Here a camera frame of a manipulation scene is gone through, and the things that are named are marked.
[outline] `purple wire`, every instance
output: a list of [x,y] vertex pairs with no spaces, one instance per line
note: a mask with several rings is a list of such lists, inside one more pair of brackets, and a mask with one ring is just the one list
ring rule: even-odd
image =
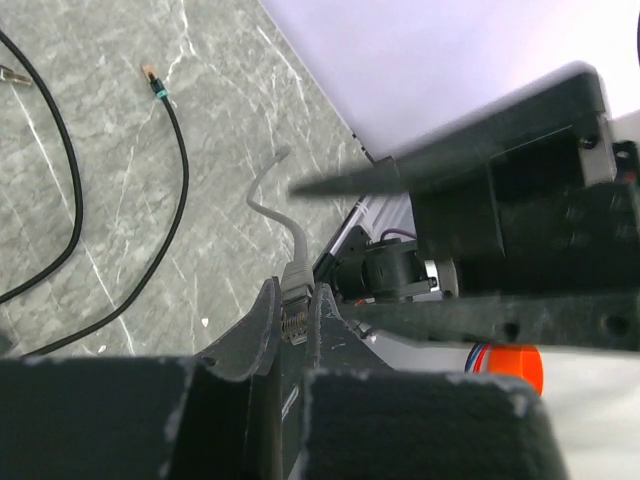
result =
[[412,238],[414,240],[416,239],[416,234],[410,232],[409,230],[403,230],[401,228],[387,228],[380,235],[380,240],[384,240],[387,235],[391,235],[392,233],[395,233],[396,235],[403,235],[405,237]]

